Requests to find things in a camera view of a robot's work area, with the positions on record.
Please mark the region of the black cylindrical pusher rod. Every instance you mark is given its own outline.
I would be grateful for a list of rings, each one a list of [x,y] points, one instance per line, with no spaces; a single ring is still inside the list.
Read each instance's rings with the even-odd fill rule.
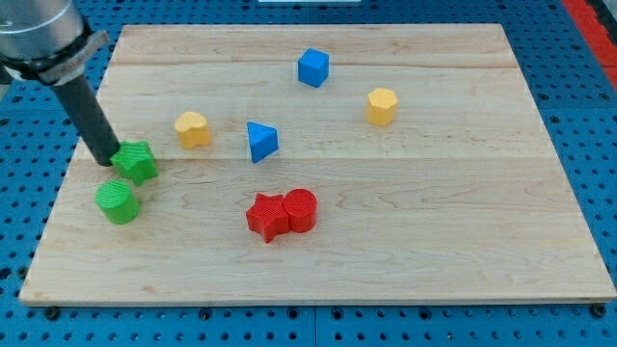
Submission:
[[[111,158],[120,150],[121,144],[86,76],[81,74],[51,89],[95,162],[102,167],[112,166]]]

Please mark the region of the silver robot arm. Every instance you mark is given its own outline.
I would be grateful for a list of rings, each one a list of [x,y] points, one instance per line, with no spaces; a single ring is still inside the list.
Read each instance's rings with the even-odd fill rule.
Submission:
[[[95,162],[112,165],[120,142],[85,75],[86,62],[109,43],[72,0],[1,1],[1,80],[49,87]]]

